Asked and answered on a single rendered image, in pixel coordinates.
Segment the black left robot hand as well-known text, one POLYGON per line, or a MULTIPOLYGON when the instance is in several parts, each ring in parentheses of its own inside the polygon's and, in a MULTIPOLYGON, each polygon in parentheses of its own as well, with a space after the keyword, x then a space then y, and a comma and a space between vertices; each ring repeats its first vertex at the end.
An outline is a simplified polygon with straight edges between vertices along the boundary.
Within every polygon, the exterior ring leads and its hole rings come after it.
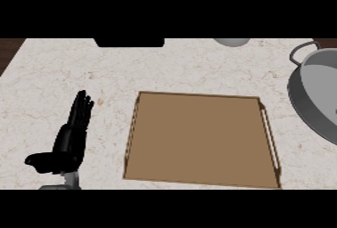
POLYGON ((59 175, 78 170, 84 158, 93 104, 86 91, 78 91, 68 121, 61 126, 52 151, 34 153, 25 158, 25 164, 32 166, 40 174, 59 175))

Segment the brown wooden tray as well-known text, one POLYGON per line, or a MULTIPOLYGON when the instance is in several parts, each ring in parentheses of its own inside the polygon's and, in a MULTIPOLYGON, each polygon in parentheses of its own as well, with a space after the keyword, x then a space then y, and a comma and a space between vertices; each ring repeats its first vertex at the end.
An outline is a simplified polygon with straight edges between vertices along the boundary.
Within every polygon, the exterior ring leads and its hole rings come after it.
POLYGON ((124 178, 278 189, 281 165, 259 98, 139 93, 124 178))

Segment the grey metal pot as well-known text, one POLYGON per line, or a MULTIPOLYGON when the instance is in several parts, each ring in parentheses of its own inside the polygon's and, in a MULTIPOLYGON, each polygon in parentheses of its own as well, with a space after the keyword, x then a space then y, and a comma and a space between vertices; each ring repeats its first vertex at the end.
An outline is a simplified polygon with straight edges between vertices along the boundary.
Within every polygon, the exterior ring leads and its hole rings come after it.
POLYGON ((337 48, 318 41, 290 53, 296 70, 288 79, 288 97, 298 117, 316 134, 337 145, 337 48))

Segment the black flat appliance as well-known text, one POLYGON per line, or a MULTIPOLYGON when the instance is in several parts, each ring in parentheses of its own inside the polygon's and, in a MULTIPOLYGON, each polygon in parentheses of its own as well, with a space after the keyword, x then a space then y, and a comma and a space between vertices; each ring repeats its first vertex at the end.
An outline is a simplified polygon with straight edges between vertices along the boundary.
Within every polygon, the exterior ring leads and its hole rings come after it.
POLYGON ((99 47, 162 47, 162 38, 94 38, 99 47))

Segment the grey round object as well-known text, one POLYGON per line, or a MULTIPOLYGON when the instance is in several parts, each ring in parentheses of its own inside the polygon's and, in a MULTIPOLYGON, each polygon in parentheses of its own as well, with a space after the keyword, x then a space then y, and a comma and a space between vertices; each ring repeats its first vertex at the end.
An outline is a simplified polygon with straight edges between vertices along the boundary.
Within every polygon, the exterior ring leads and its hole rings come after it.
POLYGON ((216 42, 220 45, 238 47, 247 44, 248 38, 216 38, 216 42))

